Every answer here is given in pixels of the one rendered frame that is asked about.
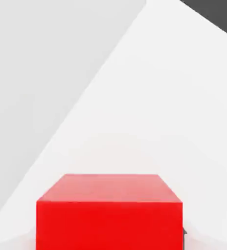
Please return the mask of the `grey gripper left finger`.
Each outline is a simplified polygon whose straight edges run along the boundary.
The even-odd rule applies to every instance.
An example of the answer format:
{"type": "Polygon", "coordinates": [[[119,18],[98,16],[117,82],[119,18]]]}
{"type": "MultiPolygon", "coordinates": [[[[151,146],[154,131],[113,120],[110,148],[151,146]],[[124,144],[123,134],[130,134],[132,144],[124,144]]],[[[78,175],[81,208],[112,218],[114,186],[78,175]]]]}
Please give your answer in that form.
{"type": "Polygon", "coordinates": [[[36,250],[36,235],[28,233],[2,242],[0,250],[36,250]]]}

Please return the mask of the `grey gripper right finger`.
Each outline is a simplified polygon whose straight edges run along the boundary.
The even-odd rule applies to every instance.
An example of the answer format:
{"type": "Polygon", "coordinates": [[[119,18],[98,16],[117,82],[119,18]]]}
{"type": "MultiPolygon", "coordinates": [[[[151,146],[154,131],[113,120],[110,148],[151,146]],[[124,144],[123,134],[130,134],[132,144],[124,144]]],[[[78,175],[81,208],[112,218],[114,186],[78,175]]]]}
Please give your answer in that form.
{"type": "Polygon", "coordinates": [[[183,250],[227,250],[227,243],[205,236],[194,236],[183,229],[183,250]]]}

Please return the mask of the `small red cube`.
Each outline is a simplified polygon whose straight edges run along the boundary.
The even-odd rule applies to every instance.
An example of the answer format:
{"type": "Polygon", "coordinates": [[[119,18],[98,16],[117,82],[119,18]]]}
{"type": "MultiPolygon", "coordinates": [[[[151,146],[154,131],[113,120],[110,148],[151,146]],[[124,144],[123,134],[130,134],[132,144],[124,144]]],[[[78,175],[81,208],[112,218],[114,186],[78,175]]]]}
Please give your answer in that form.
{"type": "Polygon", "coordinates": [[[182,201],[153,174],[66,174],[36,203],[36,250],[183,250],[182,201]]]}

